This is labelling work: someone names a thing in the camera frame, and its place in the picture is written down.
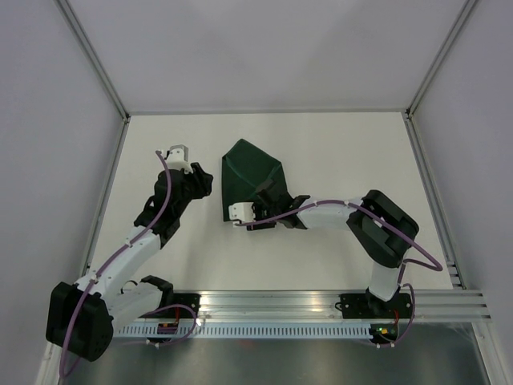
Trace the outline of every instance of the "white table surface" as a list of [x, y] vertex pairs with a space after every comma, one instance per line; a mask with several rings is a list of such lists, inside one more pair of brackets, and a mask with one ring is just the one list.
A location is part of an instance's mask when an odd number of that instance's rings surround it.
[[[417, 241], [442, 264], [442, 249], [401, 114], [287, 113], [133, 116], [92, 260], [123, 244], [153, 194], [162, 165], [156, 149], [189, 147], [189, 161], [214, 176], [212, 195], [193, 201], [168, 244], [134, 276], [155, 275], [178, 290], [355, 290], [368, 286], [370, 257], [351, 232], [247, 232], [223, 222], [221, 157], [244, 138], [283, 163], [289, 192], [320, 198], [383, 191], [419, 224]], [[423, 259], [415, 250], [409, 257]], [[451, 289], [446, 269], [409, 265], [415, 289]]]

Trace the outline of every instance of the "white wall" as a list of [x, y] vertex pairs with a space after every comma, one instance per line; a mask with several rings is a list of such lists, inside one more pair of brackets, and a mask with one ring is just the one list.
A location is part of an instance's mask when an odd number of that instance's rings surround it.
[[513, 363], [513, 2], [480, 2], [416, 121], [463, 277], [487, 297]]
[[137, 111], [404, 108], [463, 0], [71, 0]]
[[33, 383], [121, 119], [51, 0], [0, 11], [0, 383]]

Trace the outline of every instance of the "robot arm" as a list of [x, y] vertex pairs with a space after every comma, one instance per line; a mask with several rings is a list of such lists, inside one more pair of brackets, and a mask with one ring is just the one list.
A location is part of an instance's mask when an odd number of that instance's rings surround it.
[[[256, 221], [256, 225], [247, 225], [248, 231], [272, 228], [277, 221], [290, 229], [329, 228], [351, 231], [374, 261], [367, 290], [369, 307], [376, 315], [386, 308], [386, 303], [398, 292], [402, 260], [410, 245], [353, 206], [369, 210], [412, 240], [418, 234], [418, 225], [385, 194], [371, 190], [362, 198], [349, 200], [353, 205], [340, 205], [336, 201], [330, 203], [332, 201], [310, 196], [292, 198], [272, 180], [267, 180], [258, 188], [256, 195], [258, 200], [255, 202], [230, 206], [230, 219], [243, 224]], [[277, 221], [262, 223], [266, 222], [266, 218], [291, 211], [296, 213]]]
[[199, 164], [188, 163], [188, 149], [174, 146], [167, 151], [166, 164], [171, 176], [172, 194], [162, 216], [137, 241], [131, 243], [151, 225], [163, 207], [168, 191], [166, 172], [155, 183], [154, 195], [135, 219], [134, 228], [126, 239], [126, 249], [97, 277], [96, 270], [81, 277], [75, 284], [59, 283], [52, 291], [46, 326], [46, 339], [62, 346], [71, 315], [79, 299], [94, 282], [73, 328], [69, 351], [89, 361], [96, 360], [107, 349], [114, 331], [151, 310], [170, 305], [173, 286], [157, 277], [146, 277], [128, 293], [121, 294], [123, 285], [150, 257], [158, 253], [180, 227], [180, 217], [188, 204], [210, 195], [212, 175]]

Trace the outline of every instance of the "dark green fabric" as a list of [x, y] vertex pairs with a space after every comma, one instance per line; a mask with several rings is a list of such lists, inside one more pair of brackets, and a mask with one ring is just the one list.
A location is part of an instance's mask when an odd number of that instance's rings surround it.
[[223, 218], [230, 220], [228, 207], [237, 202], [256, 201], [257, 187], [267, 179], [287, 191], [285, 174], [281, 162], [258, 147], [241, 139], [223, 156], [221, 189], [223, 193]]

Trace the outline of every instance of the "black bracket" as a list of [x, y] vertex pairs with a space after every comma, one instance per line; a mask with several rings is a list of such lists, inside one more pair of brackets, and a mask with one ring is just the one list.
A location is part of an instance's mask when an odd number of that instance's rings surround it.
[[395, 319], [396, 310], [399, 318], [411, 318], [413, 311], [411, 296], [408, 293], [396, 293], [388, 302], [382, 302], [380, 311], [369, 304], [368, 294], [340, 294], [340, 308], [344, 319]]
[[[169, 306], [169, 305], [186, 305], [189, 306], [196, 317], [198, 316], [198, 312], [200, 311], [200, 299], [201, 295], [198, 293], [174, 293], [173, 299], [171, 302], [161, 305], [160, 307]], [[192, 319], [192, 315], [186, 311], [185, 309], [178, 308], [178, 314], [180, 319]], [[168, 309], [164, 311], [160, 311], [157, 314], [147, 315], [145, 318], [175, 318], [176, 310]]]

